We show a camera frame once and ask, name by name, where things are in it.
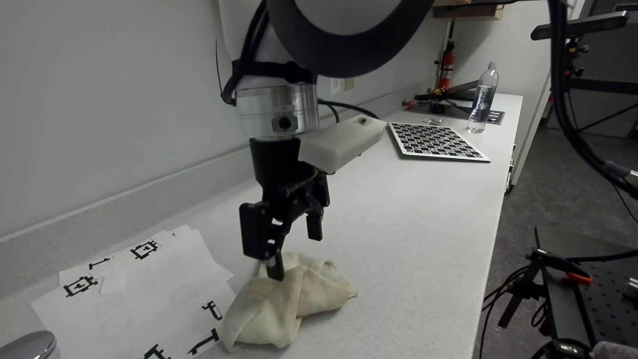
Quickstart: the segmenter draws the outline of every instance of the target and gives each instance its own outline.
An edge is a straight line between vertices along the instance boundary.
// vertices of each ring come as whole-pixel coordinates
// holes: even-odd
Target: bottle
[[[498,71],[496,63],[490,61],[490,65],[481,73],[479,79],[479,93],[475,107],[469,115],[469,131],[471,133],[481,133],[485,129],[485,123],[489,121],[492,99],[498,87]]]
[[[443,93],[453,87],[453,71],[455,71],[455,39],[447,41],[445,51],[441,53],[439,63],[439,79],[437,89]]]

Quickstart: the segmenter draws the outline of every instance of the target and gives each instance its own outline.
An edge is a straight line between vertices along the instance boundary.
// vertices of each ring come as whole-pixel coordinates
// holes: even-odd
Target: crumpled cloth
[[[227,308],[219,330],[227,350],[237,342],[285,348],[297,338],[303,316],[337,310],[357,296],[331,260],[285,252],[283,264],[285,278],[273,280],[261,262]]]

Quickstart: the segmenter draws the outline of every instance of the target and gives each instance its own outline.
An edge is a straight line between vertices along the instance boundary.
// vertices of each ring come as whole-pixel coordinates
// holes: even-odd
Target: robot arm
[[[361,117],[319,125],[317,75],[351,77],[395,57],[433,0],[219,0],[233,75],[223,101],[249,135],[257,203],[239,207],[243,252],[283,278],[281,246],[293,221],[321,238],[327,175],[371,147],[385,123]]]

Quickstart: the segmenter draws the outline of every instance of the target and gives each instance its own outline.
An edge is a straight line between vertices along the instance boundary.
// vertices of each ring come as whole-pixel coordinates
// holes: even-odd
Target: black symbol
[[[154,250],[158,250],[158,242],[156,240],[146,240],[142,244],[136,244],[132,248],[132,252],[136,254],[136,258],[144,260],[148,254],[152,254]]]
[[[96,262],[88,262],[88,268],[92,270],[94,266],[106,262],[106,260],[112,260],[110,256],[104,256],[102,260],[96,260]]]
[[[201,346],[205,346],[207,342],[211,342],[211,340],[219,340],[217,328],[211,328],[211,336],[199,340],[199,342],[197,342],[193,348],[189,348],[187,352],[189,352],[189,354],[197,354],[197,350],[199,350]]]
[[[78,280],[74,280],[70,284],[64,284],[64,290],[66,290],[66,296],[76,296],[94,284],[98,284],[98,280],[88,274],[88,276],[80,276]]]
[[[203,310],[211,310],[211,314],[213,314],[217,320],[223,318],[223,314],[219,312],[215,300],[209,300],[209,302],[201,304],[201,308],[203,308]]]
[[[160,344],[154,344],[150,350],[146,350],[144,359],[171,359],[164,354],[164,348]]]

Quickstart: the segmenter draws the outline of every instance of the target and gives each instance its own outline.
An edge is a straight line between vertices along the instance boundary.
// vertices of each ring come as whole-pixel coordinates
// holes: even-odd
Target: floor
[[[636,139],[590,135],[588,143],[602,157],[638,167]],[[638,201],[628,199],[628,205],[638,215]],[[534,225],[556,225],[638,246],[638,223],[630,219],[614,187],[576,155],[562,131],[548,127],[538,131],[522,177],[504,201],[489,290],[526,262]],[[496,326],[506,298],[500,298],[487,328],[485,359],[528,359],[546,340],[530,326],[536,302],[520,304],[506,330]]]

